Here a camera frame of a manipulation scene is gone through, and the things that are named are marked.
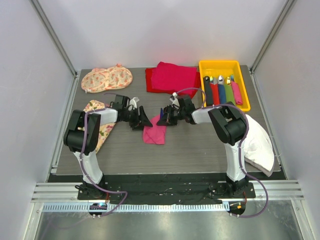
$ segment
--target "floral patterned fabric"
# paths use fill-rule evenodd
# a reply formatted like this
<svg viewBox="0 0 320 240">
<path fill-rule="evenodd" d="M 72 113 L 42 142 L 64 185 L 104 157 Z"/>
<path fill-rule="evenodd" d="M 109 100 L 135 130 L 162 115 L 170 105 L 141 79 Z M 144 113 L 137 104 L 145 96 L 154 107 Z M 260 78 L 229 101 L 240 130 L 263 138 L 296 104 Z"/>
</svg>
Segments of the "floral patterned fabric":
<svg viewBox="0 0 320 240">
<path fill-rule="evenodd" d="M 86 93 L 100 93 L 110 89 L 123 89 L 132 82 L 132 73 L 121 64 L 105 68 L 94 68 L 84 76 L 81 88 Z"/>
<path fill-rule="evenodd" d="M 97 110 L 97 109 L 104 109 L 104 108 L 105 108 L 105 104 L 103 102 L 91 100 L 87 104 L 87 106 L 84 108 L 84 111 L 88 112 L 88 111 Z M 114 126 L 115 126 L 115 123 L 108 123 L 108 124 L 100 126 L 98 144 L 95 147 L 96 153 L 99 151 L 102 144 L 104 144 L 105 140 L 109 136 L 109 134 L 110 134 L 111 130 L 114 128 Z"/>
</svg>

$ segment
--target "small pink cloth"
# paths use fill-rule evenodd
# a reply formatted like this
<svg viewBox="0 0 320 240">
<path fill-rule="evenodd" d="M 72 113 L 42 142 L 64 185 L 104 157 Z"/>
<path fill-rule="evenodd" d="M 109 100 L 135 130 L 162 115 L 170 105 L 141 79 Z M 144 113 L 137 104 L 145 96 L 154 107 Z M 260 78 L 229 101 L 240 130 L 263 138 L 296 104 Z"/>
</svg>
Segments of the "small pink cloth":
<svg viewBox="0 0 320 240">
<path fill-rule="evenodd" d="M 152 71 L 152 88 L 172 92 L 194 88 L 196 86 L 196 74 L 196 67 L 178 66 L 161 61 Z M 193 90 L 187 90 L 184 93 L 191 95 Z"/>
<path fill-rule="evenodd" d="M 234 81 L 231 81 L 231 87 L 233 91 L 235 104 L 238 104 L 238 105 L 244 104 L 238 84 Z"/>
<path fill-rule="evenodd" d="M 153 127 L 145 126 L 143 128 L 143 141 L 146 144 L 165 144 L 166 126 L 158 126 L 157 122 L 160 119 L 160 114 L 151 119 Z"/>
</svg>

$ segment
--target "magenta cloth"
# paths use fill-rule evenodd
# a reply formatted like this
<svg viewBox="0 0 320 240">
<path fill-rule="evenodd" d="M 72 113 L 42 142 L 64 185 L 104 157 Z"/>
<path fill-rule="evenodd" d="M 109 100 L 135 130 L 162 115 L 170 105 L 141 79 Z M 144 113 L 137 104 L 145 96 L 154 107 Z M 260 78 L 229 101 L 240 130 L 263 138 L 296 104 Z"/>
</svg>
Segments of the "magenta cloth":
<svg viewBox="0 0 320 240">
<path fill-rule="evenodd" d="M 196 67 L 178 66 L 172 63 L 159 62 L 152 71 L 152 88 L 162 91 L 178 92 L 196 85 Z M 193 90 L 185 91 L 191 95 Z"/>
<path fill-rule="evenodd" d="M 241 92 L 240 92 L 238 84 L 234 81 L 231 81 L 231 87 L 232 87 L 232 91 L 233 91 L 235 104 L 238 104 L 238 105 L 244 104 L 244 102 L 242 101 Z"/>
<path fill-rule="evenodd" d="M 158 126 L 157 122 L 160 119 L 160 114 L 151 119 L 152 127 L 145 126 L 143 128 L 143 141 L 146 144 L 165 144 L 166 126 Z"/>
</svg>

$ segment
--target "wall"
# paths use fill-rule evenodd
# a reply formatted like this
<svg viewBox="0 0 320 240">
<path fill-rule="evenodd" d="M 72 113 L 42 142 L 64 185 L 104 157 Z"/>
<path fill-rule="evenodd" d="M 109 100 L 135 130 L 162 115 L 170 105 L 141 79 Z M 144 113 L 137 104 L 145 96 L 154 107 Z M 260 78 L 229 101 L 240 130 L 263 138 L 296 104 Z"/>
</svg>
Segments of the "wall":
<svg viewBox="0 0 320 240">
<path fill-rule="evenodd" d="M 0 239 L 22 239 L 72 75 L 27 0 L 0 1 Z"/>
<path fill-rule="evenodd" d="M 40 0 L 74 67 L 251 65 L 285 0 Z"/>
<path fill-rule="evenodd" d="M 320 226 L 320 1 L 297 1 L 256 71 L 287 175 Z"/>
</svg>

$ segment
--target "yellow plastic container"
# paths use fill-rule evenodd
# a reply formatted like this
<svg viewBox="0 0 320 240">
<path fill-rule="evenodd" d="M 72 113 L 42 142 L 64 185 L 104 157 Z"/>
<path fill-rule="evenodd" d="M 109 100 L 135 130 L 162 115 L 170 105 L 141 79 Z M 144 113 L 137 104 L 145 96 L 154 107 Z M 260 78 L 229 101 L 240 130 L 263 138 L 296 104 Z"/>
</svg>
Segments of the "yellow plastic container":
<svg viewBox="0 0 320 240">
<path fill-rule="evenodd" d="M 201 88 L 204 91 L 204 77 L 216 77 L 218 79 L 219 75 L 224 77 L 224 80 L 227 79 L 231 74 L 234 75 L 234 81 L 239 85 L 241 97 L 243 104 L 236 105 L 244 112 L 248 112 L 251 109 L 249 98 L 247 95 L 246 86 L 244 83 L 244 79 L 242 77 L 240 65 L 238 61 L 235 60 L 201 60 L 199 61 L 199 70 L 201 77 Z"/>
</svg>

